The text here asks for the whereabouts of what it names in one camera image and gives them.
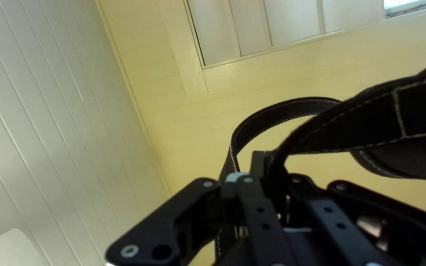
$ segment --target white paneled wall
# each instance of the white paneled wall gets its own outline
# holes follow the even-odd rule
[[[104,265],[164,199],[95,0],[0,0],[0,234]]]

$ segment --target window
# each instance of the window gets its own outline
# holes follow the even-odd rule
[[[188,0],[203,64],[286,48],[426,9],[426,0]]]

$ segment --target yellow wall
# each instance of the yellow wall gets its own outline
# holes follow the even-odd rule
[[[216,178],[234,128],[259,108],[297,97],[345,100],[426,67],[426,12],[201,69],[182,0],[99,2],[170,193]],[[253,147],[274,148],[291,126]],[[426,209],[426,182],[373,178],[346,154],[291,165],[320,185],[352,179]]]

